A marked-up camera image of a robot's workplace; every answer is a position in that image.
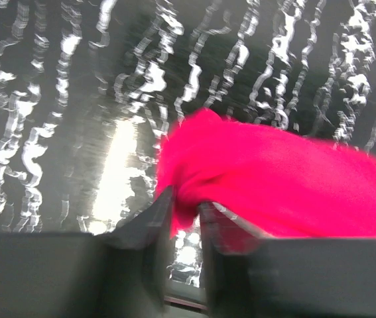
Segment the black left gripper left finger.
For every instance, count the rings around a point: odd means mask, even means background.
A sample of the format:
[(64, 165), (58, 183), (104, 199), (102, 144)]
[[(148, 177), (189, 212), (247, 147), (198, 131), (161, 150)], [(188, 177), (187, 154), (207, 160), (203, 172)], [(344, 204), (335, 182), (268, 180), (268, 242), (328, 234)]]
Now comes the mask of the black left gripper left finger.
[(172, 201), (102, 235), (0, 233), (0, 317), (160, 317)]

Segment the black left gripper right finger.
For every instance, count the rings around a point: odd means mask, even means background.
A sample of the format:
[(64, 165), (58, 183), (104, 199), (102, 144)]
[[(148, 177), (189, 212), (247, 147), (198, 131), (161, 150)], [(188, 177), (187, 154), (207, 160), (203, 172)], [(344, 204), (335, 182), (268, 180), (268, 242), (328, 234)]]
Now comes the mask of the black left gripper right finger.
[(211, 317), (376, 317), (376, 240), (265, 238), (227, 209), (199, 208)]

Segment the red t shirt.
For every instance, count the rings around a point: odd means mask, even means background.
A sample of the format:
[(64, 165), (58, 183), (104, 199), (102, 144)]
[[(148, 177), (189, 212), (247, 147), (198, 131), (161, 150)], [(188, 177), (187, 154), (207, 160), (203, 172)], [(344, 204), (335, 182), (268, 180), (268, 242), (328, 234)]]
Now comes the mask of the red t shirt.
[(172, 235), (215, 202), (268, 237), (376, 239), (376, 157), (330, 140), (201, 109), (162, 139), (157, 182), (174, 191)]

